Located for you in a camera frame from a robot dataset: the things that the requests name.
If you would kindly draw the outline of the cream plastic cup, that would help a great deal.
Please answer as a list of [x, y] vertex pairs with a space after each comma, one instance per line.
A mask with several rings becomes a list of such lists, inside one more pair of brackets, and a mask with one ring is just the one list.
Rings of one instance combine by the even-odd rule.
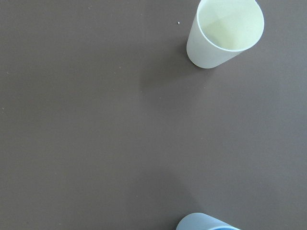
[[264, 25], [255, 0], [202, 0], [187, 40], [187, 55], [200, 68], [215, 68], [253, 47]]

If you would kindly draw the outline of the blue plastic cup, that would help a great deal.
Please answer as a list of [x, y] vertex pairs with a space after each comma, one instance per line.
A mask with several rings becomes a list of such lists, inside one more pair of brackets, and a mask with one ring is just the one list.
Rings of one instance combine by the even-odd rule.
[[204, 213], [186, 215], [177, 225], [176, 230], [239, 230], [221, 220]]

